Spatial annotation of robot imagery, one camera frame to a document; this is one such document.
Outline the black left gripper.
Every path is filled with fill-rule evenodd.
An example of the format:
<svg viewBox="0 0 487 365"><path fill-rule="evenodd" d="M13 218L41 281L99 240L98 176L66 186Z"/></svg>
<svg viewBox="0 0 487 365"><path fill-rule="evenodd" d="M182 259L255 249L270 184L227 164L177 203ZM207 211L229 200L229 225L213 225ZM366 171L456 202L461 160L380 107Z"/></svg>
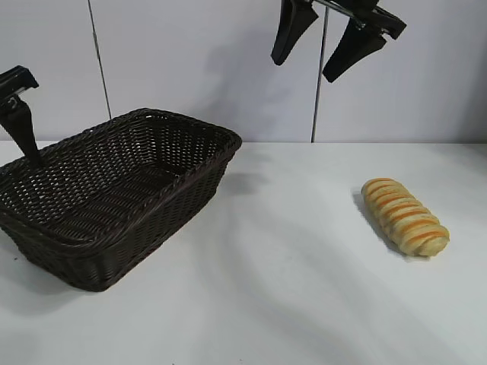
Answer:
<svg viewBox="0 0 487 365"><path fill-rule="evenodd" d="M24 156L35 166L42 158L33 133L30 107L19 94L39 84L28 68L17 65L0 75L1 126L11 136Z"/></svg>

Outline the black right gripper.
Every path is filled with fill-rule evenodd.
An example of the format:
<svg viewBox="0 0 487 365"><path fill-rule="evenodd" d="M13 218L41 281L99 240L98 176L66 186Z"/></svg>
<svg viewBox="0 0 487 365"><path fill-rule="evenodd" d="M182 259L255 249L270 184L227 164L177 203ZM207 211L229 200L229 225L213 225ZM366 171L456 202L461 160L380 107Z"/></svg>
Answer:
<svg viewBox="0 0 487 365"><path fill-rule="evenodd" d="M334 82L357 62L381 50L386 44L384 33L396 40L406 24L378 5L378 1L336 0L318 3L349 18L338 46L326 62L323 76ZM281 0L279 27L271 51L275 65L282 65L296 42L319 17L312 1Z"/></svg>

